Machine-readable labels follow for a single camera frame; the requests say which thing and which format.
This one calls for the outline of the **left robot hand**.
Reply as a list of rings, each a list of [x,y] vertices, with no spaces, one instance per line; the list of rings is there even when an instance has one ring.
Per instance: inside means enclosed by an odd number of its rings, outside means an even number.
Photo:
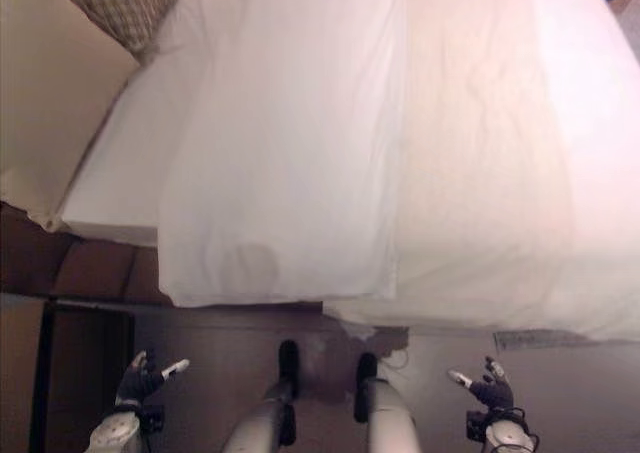
[[[116,391],[115,406],[141,408],[145,399],[158,391],[166,382],[184,373],[190,366],[188,359],[181,359],[164,369],[155,367],[155,355],[151,350],[136,354],[126,368]]]

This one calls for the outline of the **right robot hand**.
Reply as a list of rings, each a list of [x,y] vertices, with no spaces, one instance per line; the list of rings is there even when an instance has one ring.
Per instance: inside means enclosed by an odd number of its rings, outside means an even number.
[[[508,410],[515,406],[514,393],[502,365],[491,356],[485,357],[486,374],[481,381],[472,380],[463,373],[449,369],[448,378],[468,390],[489,410]]]

